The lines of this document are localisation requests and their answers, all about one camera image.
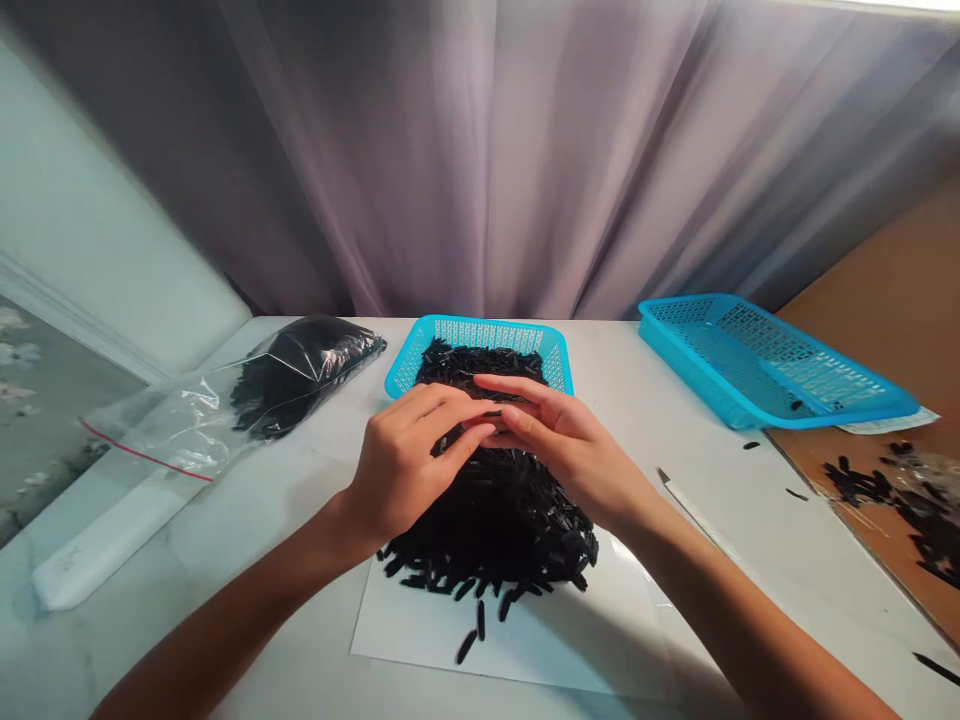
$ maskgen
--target pile of black pieces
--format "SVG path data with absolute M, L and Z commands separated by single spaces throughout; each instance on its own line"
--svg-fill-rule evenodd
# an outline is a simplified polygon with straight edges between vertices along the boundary
M 234 429 L 258 440 L 282 438 L 386 348 L 380 335 L 347 320 L 295 320 L 243 364 L 230 396 Z
M 885 465 L 917 464 L 913 461 L 912 444 L 890 443 L 890 450 L 896 458 L 880 458 Z M 960 590 L 960 526 L 949 519 L 951 509 L 943 504 L 946 498 L 936 486 L 922 483 L 932 500 L 913 490 L 893 488 L 879 470 L 874 470 L 872 475 L 851 470 L 844 455 L 839 457 L 837 465 L 824 463 L 824 467 L 843 499 L 854 507 L 860 505 L 858 496 L 895 507 L 900 517 L 917 531 L 910 535 L 923 558 L 917 565 Z
M 540 353 L 519 353 L 510 348 L 480 348 L 451 346 L 441 338 L 434 338 L 423 351 L 423 364 L 417 373 L 418 383 L 439 382 L 460 388 L 471 397 L 497 402 L 523 402 L 523 398 L 509 393 L 477 387 L 474 375 L 521 375 L 549 385 L 543 376 L 543 357 Z
M 417 382 L 443 382 L 474 397 L 514 400 L 473 383 L 477 373 L 526 375 L 547 384 L 543 358 L 509 348 L 451 347 L 435 339 L 423 353 Z M 462 433 L 457 428 L 434 448 L 439 455 Z M 597 562 L 593 523 L 566 496 L 536 456 L 517 450 L 479 448 L 450 488 L 382 553 L 386 574 L 412 571 L 401 584 L 460 601 L 471 591 L 500 598 L 503 622 L 510 606 L 524 595 L 553 592 L 553 584 L 572 582 L 585 592 L 583 571 Z M 457 664 L 474 640 L 483 640 L 483 601 L 477 628 L 467 636 Z

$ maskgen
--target mesh pattern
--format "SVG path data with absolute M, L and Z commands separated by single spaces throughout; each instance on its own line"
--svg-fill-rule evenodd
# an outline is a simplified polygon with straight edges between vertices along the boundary
M 900 388 L 732 295 L 652 300 L 641 310 L 641 336 L 734 429 L 769 425 L 756 410 L 820 427 L 918 408 Z
M 423 351 L 434 337 L 443 338 L 453 346 L 508 347 L 521 353 L 539 352 L 543 356 L 543 374 L 550 387 L 573 394 L 570 360 L 559 331 L 543 325 L 427 315 L 414 324 L 387 375 L 386 388 L 392 397 L 400 397 L 413 387 L 423 362 Z

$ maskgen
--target left hand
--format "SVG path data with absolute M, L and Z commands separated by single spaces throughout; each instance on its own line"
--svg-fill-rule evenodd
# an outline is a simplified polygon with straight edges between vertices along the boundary
M 373 549 L 409 530 L 496 428 L 474 425 L 433 457 L 437 440 L 494 407 L 492 400 L 473 400 L 446 385 L 416 385 L 370 418 L 357 474 L 339 498 L 351 530 L 359 531 Z

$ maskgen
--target white sheet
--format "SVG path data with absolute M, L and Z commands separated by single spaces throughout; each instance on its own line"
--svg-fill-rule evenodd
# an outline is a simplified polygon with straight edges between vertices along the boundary
M 373 560 L 351 653 L 381 660 L 542 683 L 628 697 L 674 701 L 673 670 L 646 571 L 613 536 L 597 531 L 596 568 L 589 588 L 569 583 L 553 594 L 525 594 L 505 623 L 500 599 L 484 595 L 486 641 L 475 642 L 462 665 L 460 644 L 476 625 L 477 600 L 462 601 L 400 585 Z

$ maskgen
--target curtain fold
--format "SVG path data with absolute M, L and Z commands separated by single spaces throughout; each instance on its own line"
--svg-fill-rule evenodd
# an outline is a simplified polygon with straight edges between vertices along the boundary
M 6 0 L 257 309 L 776 309 L 955 152 L 953 30 L 766 0 Z

